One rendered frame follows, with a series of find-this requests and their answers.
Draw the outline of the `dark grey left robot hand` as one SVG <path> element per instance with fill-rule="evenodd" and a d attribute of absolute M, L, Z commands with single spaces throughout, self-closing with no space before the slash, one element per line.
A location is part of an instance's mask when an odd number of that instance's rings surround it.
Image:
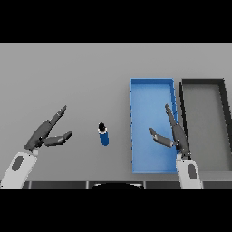
<path fill-rule="evenodd" d="M 24 148 L 29 151 L 40 148 L 43 144 L 46 147 L 63 145 L 72 135 L 71 131 L 64 133 L 62 136 L 50 137 L 49 134 L 53 126 L 62 118 L 67 106 L 62 107 L 50 120 L 44 121 L 33 133 Z"/>

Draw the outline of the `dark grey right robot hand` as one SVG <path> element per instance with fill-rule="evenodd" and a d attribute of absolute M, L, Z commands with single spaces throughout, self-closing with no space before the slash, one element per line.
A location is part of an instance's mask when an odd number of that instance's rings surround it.
<path fill-rule="evenodd" d="M 172 129 L 172 137 L 170 138 L 159 135 L 153 128 L 149 128 L 153 140 L 159 144 L 171 148 L 175 146 L 177 151 L 181 154 L 182 158 L 191 160 L 191 152 L 189 148 L 188 138 L 183 128 L 174 119 L 173 113 L 168 104 L 165 105 L 166 113 L 169 117 L 170 127 Z"/>

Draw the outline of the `dark grey rectangular bin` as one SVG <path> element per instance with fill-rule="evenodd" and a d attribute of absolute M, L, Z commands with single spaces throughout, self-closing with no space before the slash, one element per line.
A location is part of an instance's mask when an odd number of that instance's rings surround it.
<path fill-rule="evenodd" d="M 180 107 L 200 171 L 232 171 L 232 117 L 224 79 L 182 79 Z"/>

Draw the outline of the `blue pipe with dark end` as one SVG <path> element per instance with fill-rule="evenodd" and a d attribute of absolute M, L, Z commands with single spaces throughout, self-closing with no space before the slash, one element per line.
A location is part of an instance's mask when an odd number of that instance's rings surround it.
<path fill-rule="evenodd" d="M 100 141 L 103 146 L 108 146 L 109 145 L 109 135 L 107 131 L 107 127 L 103 122 L 99 123 L 98 126 L 98 133 L 100 136 Z"/>

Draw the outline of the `blue rectangular bin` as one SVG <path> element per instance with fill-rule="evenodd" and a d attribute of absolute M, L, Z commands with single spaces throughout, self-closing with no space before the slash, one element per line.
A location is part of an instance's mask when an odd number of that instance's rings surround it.
<path fill-rule="evenodd" d="M 175 147 L 155 142 L 149 128 L 173 140 L 165 105 L 178 120 L 176 93 L 172 78 L 130 79 L 130 139 L 132 173 L 176 173 Z"/>

